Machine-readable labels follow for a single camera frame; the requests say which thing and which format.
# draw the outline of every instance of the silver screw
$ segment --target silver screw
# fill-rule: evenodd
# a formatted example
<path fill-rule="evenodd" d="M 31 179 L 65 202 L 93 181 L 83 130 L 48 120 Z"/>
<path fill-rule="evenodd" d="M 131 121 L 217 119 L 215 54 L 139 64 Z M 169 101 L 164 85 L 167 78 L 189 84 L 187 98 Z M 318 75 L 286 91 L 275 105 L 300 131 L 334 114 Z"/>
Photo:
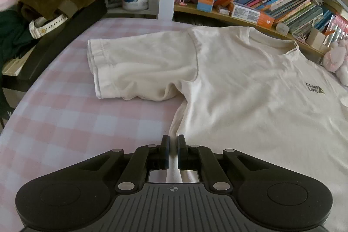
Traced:
<path fill-rule="evenodd" d="M 129 191 L 132 190 L 135 187 L 135 185 L 132 182 L 122 182 L 118 184 L 118 188 L 122 191 Z"/>
<path fill-rule="evenodd" d="M 216 182 L 213 187 L 219 191 L 225 191 L 230 188 L 230 185 L 226 182 Z"/>

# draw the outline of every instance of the shirt logo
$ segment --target shirt logo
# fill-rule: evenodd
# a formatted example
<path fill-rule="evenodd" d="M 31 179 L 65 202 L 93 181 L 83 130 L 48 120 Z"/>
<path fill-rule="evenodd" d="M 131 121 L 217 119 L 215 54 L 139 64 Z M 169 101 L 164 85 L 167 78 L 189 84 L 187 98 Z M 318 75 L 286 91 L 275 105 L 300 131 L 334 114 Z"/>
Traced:
<path fill-rule="evenodd" d="M 314 86 L 314 85 L 308 84 L 308 83 L 306 83 L 306 86 L 311 92 L 324 93 L 323 89 L 320 88 L 319 86 Z"/>

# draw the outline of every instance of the shirt sleeve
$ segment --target shirt sleeve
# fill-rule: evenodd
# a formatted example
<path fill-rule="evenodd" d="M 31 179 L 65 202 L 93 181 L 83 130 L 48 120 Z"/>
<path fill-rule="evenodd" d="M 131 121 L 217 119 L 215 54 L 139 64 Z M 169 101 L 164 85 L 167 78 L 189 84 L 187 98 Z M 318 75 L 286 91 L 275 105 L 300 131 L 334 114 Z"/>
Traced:
<path fill-rule="evenodd" d="M 88 63 L 98 98 L 169 99 L 198 72 L 187 30 L 89 40 Z"/>

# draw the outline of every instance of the checkered tablecloth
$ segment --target checkered tablecloth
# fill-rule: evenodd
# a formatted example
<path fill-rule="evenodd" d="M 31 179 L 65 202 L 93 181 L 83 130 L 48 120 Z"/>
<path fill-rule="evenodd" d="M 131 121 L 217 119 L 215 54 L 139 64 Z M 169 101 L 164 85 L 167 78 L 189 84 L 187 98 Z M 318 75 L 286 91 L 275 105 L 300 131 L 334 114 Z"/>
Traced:
<path fill-rule="evenodd" d="M 182 102 L 97 99 L 87 40 L 191 25 L 150 19 L 102 19 L 74 40 L 30 88 L 0 136 L 0 232 L 23 228 L 15 209 L 26 182 L 114 148 L 125 153 L 161 142 Z"/>

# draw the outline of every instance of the pink and white tablecloth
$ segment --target pink and white tablecloth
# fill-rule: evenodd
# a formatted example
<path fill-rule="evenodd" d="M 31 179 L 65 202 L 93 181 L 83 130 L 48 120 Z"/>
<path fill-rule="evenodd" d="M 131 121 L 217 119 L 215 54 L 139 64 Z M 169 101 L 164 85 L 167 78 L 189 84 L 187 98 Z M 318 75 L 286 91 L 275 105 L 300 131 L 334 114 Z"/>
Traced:
<path fill-rule="evenodd" d="M 23 228 L 15 209 L 26 182 L 114 148 L 159 144 L 182 102 L 95 96 L 87 40 L 182 30 L 188 24 L 102 19 L 74 40 L 30 88 L 0 136 L 0 231 Z"/>

